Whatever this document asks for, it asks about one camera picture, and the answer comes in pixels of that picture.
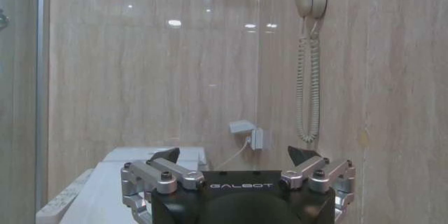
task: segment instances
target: white cable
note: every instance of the white cable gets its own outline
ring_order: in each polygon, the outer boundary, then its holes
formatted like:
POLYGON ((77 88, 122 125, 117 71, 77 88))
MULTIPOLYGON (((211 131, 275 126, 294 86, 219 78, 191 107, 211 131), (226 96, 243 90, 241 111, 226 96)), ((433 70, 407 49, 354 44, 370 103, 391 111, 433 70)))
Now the white cable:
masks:
POLYGON ((243 151, 245 147, 249 145, 249 141, 245 140, 245 144, 242 145, 242 148, 230 156, 227 160, 225 160, 218 166, 214 167, 214 170, 219 169, 222 166, 225 166, 243 151))
POLYGON ((298 63, 297 63, 297 133, 301 140, 305 143, 310 143, 315 140, 318 135, 318 121, 319 121, 319 40, 317 32, 317 22, 310 31, 309 39, 303 33, 303 27, 301 29, 301 38, 298 39, 298 63), (303 83, 303 58, 306 55, 306 43, 309 41, 310 48, 310 125, 309 133, 303 132, 302 128, 302 83, 303 83))

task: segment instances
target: glass panel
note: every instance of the glass panel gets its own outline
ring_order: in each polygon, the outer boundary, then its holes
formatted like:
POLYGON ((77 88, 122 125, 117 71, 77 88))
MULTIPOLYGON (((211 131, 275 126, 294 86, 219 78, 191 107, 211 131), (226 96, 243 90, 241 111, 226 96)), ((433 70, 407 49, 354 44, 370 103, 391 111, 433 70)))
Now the glass panel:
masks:
POLYGON ((35 0, 0 9, 0 222, 33 223, 35 0))

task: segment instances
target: coiled cord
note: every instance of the coiled cord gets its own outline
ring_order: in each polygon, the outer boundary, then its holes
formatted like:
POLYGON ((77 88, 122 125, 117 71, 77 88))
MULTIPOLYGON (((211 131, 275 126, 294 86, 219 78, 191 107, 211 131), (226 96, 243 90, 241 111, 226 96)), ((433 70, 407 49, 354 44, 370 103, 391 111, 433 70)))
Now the coiled cord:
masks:
POLYGON ((319 122, 319 40, 317 32, 317 22, 310 31, 309 39, 305 33, 301 33, 298 39, 298 56, 297 56, 297 133, 305 143, 310 143, 318 136, 318 122, 319 122), (310 48, 310 125, 309 133, 305 133, 302 128, 302 90, 303 90, 303 58, 306 55, 306 43, 309 41, 310 48))

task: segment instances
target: robotic hand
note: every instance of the robotic hand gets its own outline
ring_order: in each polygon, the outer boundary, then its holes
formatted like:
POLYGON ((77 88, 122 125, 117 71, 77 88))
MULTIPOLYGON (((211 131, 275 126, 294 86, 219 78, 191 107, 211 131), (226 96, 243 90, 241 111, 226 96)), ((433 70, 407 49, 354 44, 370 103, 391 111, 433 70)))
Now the robotic hand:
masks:
POLYGON ((122 203, 139 224, 338 224, 354 199, 350 161, 289 147, 294 169, 201 172, 178 149, 121 169, 122 203), (146 210, 150 203, 151 214, 146 210))

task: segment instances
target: screw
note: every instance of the screw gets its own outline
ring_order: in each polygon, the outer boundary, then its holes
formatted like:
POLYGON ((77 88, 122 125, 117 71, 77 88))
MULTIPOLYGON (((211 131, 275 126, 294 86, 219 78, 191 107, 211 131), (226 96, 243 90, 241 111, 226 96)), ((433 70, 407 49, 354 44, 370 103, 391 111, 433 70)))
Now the screw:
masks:
POLYGON ((293 175, 295 175, 297 173, 295 173, 294 171, 291 171, 291 170, 287 170, 287 171, 285 172, 285 174, 289 175, 289 176, 293 176, 293 175))
POLYGON ((173 178, 173 175, 170 174, 170 172, 162 172, 159 175, 161 181, 171 180, 171 178, 173 178))
POLYGON ((322 170, 315 170, 313 176, 317 178, 322 178, 325 176, 325 172, 322 170))
POLYGON ((194 178, 195 175, 197 175, 197 172, 189 172, 185 177, 194 178))

